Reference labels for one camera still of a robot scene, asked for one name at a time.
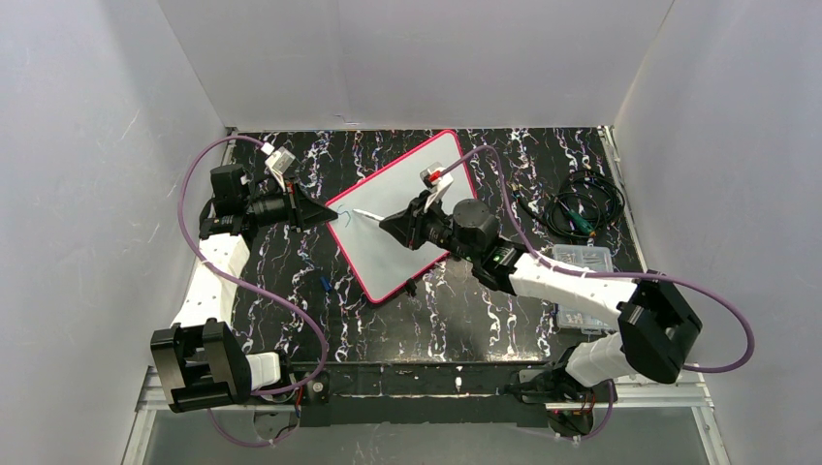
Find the white marker pen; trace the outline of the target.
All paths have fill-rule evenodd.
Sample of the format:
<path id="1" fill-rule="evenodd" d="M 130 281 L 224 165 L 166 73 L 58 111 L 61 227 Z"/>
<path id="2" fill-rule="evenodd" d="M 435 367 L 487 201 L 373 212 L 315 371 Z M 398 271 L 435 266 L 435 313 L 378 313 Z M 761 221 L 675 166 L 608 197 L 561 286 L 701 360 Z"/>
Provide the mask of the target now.
<path id="1" fill-rule="evenodd" d="M 351 211 L 358 214 L 358 215 L 363 216 L 364 218 L 375 221 L 377 223 L 382 222 L 384 220 L 384 217 L 379 216 L 379 215 L 377 215 L 375 213 L 372 213 L 372 212 L 369 212 L 369 211 L 362 210 L 362 209 L 354 208 Z"/>

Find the green connector plug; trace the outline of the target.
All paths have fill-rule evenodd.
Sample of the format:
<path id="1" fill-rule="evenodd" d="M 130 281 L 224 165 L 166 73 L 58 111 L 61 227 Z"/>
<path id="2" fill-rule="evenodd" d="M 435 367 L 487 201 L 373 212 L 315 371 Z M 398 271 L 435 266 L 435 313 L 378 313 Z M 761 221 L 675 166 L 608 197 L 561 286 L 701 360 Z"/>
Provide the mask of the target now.
<path id="1" fill-rule="evenodd" d="M 571 212 L 570 218 L 580 233 L 585 236 L 595 236 L 595 228 L 585 218 L 575 212 Z"/>

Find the aluminium frame rail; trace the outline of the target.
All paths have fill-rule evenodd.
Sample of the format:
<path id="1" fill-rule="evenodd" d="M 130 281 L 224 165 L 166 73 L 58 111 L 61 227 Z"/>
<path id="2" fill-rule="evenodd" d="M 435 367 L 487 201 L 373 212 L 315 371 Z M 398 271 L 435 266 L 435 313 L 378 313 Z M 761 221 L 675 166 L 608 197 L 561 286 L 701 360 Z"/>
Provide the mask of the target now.
<path id="1" fill-rule="evenodd" d="M 707 385 L 616 382 L 587 412 L 596 435 L 557 438 L 549 419 L 580 406 L 503 393 L 527 362 L 334 363 L 301 409 L 260 401 L 212 413 L 169 410 L 144 380 L 126 464 L 725 464 Z"/>

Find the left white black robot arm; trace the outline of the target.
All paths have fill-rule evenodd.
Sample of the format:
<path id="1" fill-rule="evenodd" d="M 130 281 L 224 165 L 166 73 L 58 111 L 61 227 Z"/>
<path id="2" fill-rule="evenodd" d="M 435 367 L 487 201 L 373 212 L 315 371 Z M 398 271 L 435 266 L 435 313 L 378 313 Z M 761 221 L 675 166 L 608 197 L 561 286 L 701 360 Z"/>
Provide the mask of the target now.
<path id="1" fill-rule="evenodd" d="M 285 394 L 296 382 L 281 350 L 246 354 L 232 332 L 236 280 L 263 229 L 285 224 L 303 232 L 338 215 L 310 198 L 294 178 L 259 185 L 241 165 L 210 173 L 213 195 L 200 215 L 198 263 L 170 327 L 153 332 L 150 351 L 170 409 L 175 413 L 243 404 L 262 390 Z"/>

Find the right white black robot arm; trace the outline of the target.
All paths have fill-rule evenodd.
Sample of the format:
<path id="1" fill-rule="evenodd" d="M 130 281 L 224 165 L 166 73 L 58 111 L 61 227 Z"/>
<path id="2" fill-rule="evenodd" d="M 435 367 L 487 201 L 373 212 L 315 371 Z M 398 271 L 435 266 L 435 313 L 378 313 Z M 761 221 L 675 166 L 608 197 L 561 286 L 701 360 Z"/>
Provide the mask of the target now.
<path id="1" fill-rule="evenodd" d="M 642 375 L 674 383 L 702 323 L 670 282 L 654 277 L 598 278 L 585 268 L 531 255 L 502 237 L 500 222 L 479 200 L 459 201 L 446 213 L 423 198 L 379 222 L 381 230 L 417 250 L 430 243 L 472 264 L 492 291 L 534 297 L 583 311 L 615 333 L 566 350 L 550 368 L 506 386 L 522 403 L 588 399 L 614 378 Z"/>

